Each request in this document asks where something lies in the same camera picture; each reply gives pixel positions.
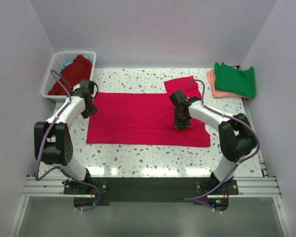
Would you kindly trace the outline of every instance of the laundry basket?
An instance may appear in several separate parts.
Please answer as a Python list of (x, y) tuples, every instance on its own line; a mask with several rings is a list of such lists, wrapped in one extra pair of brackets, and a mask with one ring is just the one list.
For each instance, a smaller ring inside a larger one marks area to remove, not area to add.
[(95, 59), (96, 54), (92, 51), (62, 51), (56, 53), (48, 67), (48, 70), (45, 75), (43, 88), (41, 90), (41, 95), (45, 98), (53, 99), (56, 102), (64, 102), (66, 100), (66, 95), (48, 95), (49, 91), (53, 88), (54, 84), (56, 83), (56, 80), (54, 77), (50, 74), (50, 70), (53, 69), (56, 72), (60, 73), (61, 66), (64, 65), (67, 62), (72, 62), (78, 55), (82, 55), (84, 57), (89, 57), (91, 60), (93, 60), (92, 63), (92, 70), (90, 74), (90, 80), (93, 78), (93, 72), (95, 67)]

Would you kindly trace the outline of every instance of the red cloth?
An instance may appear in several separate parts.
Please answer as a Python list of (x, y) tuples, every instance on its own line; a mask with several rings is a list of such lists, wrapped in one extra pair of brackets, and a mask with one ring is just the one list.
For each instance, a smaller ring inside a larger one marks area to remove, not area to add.
[[(61, 75), (74, 87), (79, 84), (82, 79), (90, 80), (90, 74), (92, 70), (92, 63), (82, 55), (78, 55), (74, 61), (66, 66), (62, 71)], [(70, 90), (67, 83), (62, 79), (60, 82)], [(49, 91), (48, 95), (67, 95), (65, 90), (58, 83), (54, 84), (53, 88)]]
[[(169, 96), (193, 77), (165, 82), (167, 93), (131, 94), (99, 92), (94, 99), (98, 112), (90, 117), (87, 143), (210, 146), (205, 124), (191, 119), (191, 126), (174, 127), (174, 106)], [(185, 87), (188, 97), (201, 94), (196, 82)]]

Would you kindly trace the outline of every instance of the tabletop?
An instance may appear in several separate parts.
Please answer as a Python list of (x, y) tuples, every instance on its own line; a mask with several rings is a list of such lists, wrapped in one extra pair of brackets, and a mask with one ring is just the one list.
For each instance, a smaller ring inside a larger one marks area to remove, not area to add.
[[(101, 92), (123, 93), (165, 93), (164, 81), (194, 76), (204, 81), (206, 89), (204, 101), (226, 113), (244, 113), (241, 98), (215, 99), (211, 95), (204, 68), (102, 68), (95, 69), (93, 81)], [(125, 144), (86, 144), (89, 119), (79, 116), (70, 135), (74, 146), (74, 157), (88, 168), (94, 177), (209, 177), (217, 167), (222, 153), (218, 132), (208, 125), (211, 146), (206, 148), (125, 145)], [(41, 163), (41, 176), (49, 165)], [(235, 177), (262, 177), (259, 158), (255, 156), (237, 168)], [(58, 170), (48, 177), (63, 177)]]

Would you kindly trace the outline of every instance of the green cloth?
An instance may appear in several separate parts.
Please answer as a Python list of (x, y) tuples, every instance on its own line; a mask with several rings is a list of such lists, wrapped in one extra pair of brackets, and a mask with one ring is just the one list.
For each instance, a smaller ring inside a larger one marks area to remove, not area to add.
[(255, 70), (239, 70), (222, 63), (215, 63), (215, 88), (243, 95), (249, 98), (256, 96)]

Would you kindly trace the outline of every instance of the dark red cloth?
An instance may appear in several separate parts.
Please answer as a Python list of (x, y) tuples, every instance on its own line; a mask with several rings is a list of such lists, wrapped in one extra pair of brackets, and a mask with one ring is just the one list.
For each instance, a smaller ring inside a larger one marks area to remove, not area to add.
[[(82, 79), (90, 79), (92, 63), (82, 55), (78, 55), (74, 61), (66, 66), (60, 74), (74, 87), (79, 84)], [(60, 79), (60, 82), (70, 90), (69, 86)], [(54, 84), (48, 95), (67, 95), (65, 90), (58, 83)]]
[[(90, 117), (87, 143), (210, 146), (205, 124), (191, 119), (191, 126), (174, 127), (174, 106), (169, 96), (193, 77), (165, 82), (167, 93), (131, 94), (99, 92), (94, 99), (98, 112)], [(196, 82), (184, 89), (188, 97), (201, 94)]]

